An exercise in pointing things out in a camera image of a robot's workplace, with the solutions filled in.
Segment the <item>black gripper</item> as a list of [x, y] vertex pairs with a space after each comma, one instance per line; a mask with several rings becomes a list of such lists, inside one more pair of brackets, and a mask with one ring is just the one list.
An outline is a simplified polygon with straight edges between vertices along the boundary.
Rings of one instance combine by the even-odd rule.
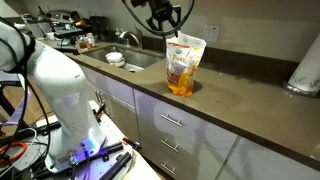
[[149, 5], [151, 16], [146, 20], [145, 26], [133, 11], [130, 14], [133, 18], [149, 32], [163, 32], [163, 23], [168, 21], [172, 26], [171, 32], [180, 30], [181, 7], [174, 6], [169, 0], [131, 0], [133, 7]]

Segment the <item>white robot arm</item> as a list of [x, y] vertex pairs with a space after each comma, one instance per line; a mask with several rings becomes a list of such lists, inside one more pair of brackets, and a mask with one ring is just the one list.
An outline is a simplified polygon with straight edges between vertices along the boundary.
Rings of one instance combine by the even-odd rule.
[[60, 123], [51, 135], [48, 170], [57, 174], [72, 160], [82, 162], [87, 155], [96, 155], [106, 135], [89, 105], [80, 66], [5, 19], [0, 22], [0, 40], [0, 70], [32, 77]]

